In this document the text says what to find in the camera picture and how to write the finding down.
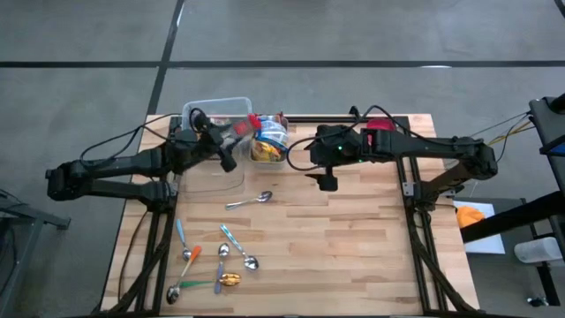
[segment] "wooden tabletop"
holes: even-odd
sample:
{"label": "wooden tabletop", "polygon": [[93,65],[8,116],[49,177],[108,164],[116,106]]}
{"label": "wooden tabletop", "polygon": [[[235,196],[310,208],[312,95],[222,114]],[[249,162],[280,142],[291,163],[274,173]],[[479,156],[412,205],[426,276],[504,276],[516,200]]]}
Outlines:
{"label": "wooden tabletop", "polygon": [[[412,130],[435,136],[430,115],[407,116]],[[168,124],[165,118],[151,127],[165,134]],[[317,125],[290,125],[290,141],[314,135]],[[146,132],[140,150],[160,142]],[[308,153],[298,149],[302,148],[293,150],[293,162],[301,167],[311,165]],[[424,180],[443,171],[438,159],[418,159],[418,165]],[[260,269],[246,271],[242,255],[230,244],[225,272],[240,274],[241,284],[223,287],[220,295],[214,295],[212,284],[183,289],[174,305],[163,298],[161,313],[421,314],[396,165],[360,163],[335,169],[339,190],[334,193],[320,191],[313,179],[303,175],[286,163],[280,170],[260,170],[245,162],[227,175],[218,162],[203,163],[187,171],[179,187],[177,218],[183,223],[188,245],[200,245],[203,250],[185,280],[215,278],[218,246],[228,241],[220,231],[221,223],[226,224],[248,254],[257,257]],[[133,181],[147,182],[141,177],[134,177]],[[224,208],[226,203],[249,199],[265,190],[274,194],[268,203],[232,211]],[[137,201],[126,202],[102,309],[117,302],[119,271],[133,230],[144,212],[145,207]],[[126,265],[122,293],[141,269],[149,219],[144,220]],[[433,212],[432,228],[441,270],[463,298],[478,307],[454,210],[439,206]],[[174,232],[165,291],[176,282],[185,265],[181,251]],[[149,304],[155,276],[156,271],[147,291]],[[437,307],[428,271],[426,281],[433,307]]]}

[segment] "clear plastic container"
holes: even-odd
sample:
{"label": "clear plastic container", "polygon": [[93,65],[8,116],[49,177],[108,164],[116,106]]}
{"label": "clear plastic container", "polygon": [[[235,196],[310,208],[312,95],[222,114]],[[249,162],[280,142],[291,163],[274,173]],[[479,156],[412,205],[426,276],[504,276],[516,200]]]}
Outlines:
{"label": "clear plastic container", "polygon": [[555,238],[540,238],[516,244],[514,254],[524,263],[555,261],[563,258]]}
{"label": "clear plastic container", "polygon": [[193,108],[200,108],[209,117],[226,118],[231,116],[246,116],[253,113],[251,101],[247,97],[230,97],[215,100],[188,102],[183,107],[181,126],[183,129],[191,129],[189,125],[189,114]]}
{"label": "clear plastic container", "polygon": [[[189,114],[195,107],[204,111],[213,121],[222,122],[227,120],[234,122],[252,113],[252,104],[247,97],[188,102],[183,107],[182,129],[191,129]],[[184,192],[186,198],[242,193],[245,189],[245,161],[247,161],[244,144],[244,142],[240,143],[232,152],[237,163],[236,169],[229,173],[225,172],[220,165],[220,158],[214,155],[185,171],[179,191]]]}

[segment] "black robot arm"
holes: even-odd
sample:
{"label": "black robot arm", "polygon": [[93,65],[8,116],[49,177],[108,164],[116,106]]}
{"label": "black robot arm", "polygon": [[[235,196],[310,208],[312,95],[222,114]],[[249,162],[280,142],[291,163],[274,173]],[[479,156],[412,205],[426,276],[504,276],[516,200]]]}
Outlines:
{"label": "black robot arm", "polygon": [[488,179],[498,171],[494,151],[482,140],[469,137],[419,138],[378,129],[361,129],[358,133],[344,125],[319,125],[316,136],[319,138],[305,149],[310,150],[310,161],[325,168],[326,173],[306,176],[315,178],[322,191],[337,190],[333,168],[345,164],[387,163],[405,156],[457,159],[455,167],[414,185],[417,207],[430,211],[441,193],[461,190],[463,182]]}
{"label": "black robot arm", "polygon": [[75,200],[84,195],[139,200],[152,212],[165,212],[174,189],[165,180],[143,185],[101,180],[139,174],[161,178],[169,172],[181,174],[213,155],[220,157],[226,172],[234,170],[231,150],[243,137],[254,132],[260,123],[254,115],[234,125],[217,126],[204,113],[194,119],[193,130],[178,130],[170,138],[136,155],[101,160],[75,160],[47,170],[48,196],[55,201]]}

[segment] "gray floor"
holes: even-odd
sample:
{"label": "gray floor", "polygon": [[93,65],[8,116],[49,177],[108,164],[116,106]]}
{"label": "gray floor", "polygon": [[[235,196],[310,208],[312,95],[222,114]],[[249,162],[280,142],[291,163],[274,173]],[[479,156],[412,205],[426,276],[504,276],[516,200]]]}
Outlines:
{"label": "gray floor", "polygon": [[[0,60],[158,60],[174,5],[0,0]],[[189,0],[172,59],[560,59],[564,31],[553,0]],[[72,218],[67,232],[42,233],[19,297],[22,315],[88,314],[100,299],[124,203],[55,203],[43,173],[141,122],[155,75],[0,69],[0,187]],[[564,68],[169,70],[157,113],[236,95],[249,96],[258,112],[343,113],[378,103],[393,113],[431,113],[437,133],[451,136],[526,111],[531,99],[560,95],[563,83]],[[499,175],[472,195],[531,200],[555,190],[538,148],[534,131],[510,139]],[[498,297],[480,283],[501,270],[496,261],[474,263],[471,257],[481,307],[516,314],[536,277],[509,279]]]}

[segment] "white paper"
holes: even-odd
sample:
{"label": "white paper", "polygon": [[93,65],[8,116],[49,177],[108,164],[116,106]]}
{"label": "white paper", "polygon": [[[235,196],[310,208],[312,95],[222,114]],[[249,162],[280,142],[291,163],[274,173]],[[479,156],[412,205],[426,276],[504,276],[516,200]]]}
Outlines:
{"label": "white paper", "polygon": [[[492,204],[453,201],[456,207],[471,207],[481,211],[486,218],[494,216],[494,208]],[[482,238],[471,243],[465,244],[467,253],[484,253],[484,254],[505,254],[504,245],[500,234],[493,235],[488,238]]]}

